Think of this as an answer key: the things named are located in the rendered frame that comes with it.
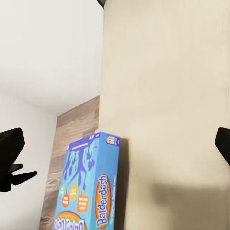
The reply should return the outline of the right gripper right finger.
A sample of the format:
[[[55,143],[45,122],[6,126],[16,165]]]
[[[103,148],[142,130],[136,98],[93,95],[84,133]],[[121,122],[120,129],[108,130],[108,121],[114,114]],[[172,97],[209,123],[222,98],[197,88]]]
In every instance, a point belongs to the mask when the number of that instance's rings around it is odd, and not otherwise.
[[[218,129],[215,145],[230,166],[230,129],[223,127]]]

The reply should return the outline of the board game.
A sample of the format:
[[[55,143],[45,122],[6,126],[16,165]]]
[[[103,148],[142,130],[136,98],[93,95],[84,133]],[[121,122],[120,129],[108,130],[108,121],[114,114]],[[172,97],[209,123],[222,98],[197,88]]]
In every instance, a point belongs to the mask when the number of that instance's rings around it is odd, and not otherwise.
[[[68,144],[53,230],[113,230],[120,136]]]

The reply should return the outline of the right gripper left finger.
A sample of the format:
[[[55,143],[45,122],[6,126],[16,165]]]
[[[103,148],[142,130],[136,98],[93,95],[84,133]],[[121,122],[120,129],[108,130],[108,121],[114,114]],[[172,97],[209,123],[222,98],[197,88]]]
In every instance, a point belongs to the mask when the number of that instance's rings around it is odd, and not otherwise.
[[[20,127],[0,133],[0,185],[24,146],[24,135]]]

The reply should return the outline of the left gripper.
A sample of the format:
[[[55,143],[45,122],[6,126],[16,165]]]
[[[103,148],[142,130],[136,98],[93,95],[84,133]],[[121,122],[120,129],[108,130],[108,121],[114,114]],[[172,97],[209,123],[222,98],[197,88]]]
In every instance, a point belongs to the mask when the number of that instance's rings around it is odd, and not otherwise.
[[[2,184],[0,185],[0,192],[7,192],[11,190],[11,184],[13,185],[18,185],[21,184],[33,177],[35,177],[38,172],[33,171],[33,172],[27,172],[27,173],[22,173],[19,175],[13,175],[12,172],[23,168],[23,164],[13,164],[10,171],[8,172],[7,176],[3,180]]]

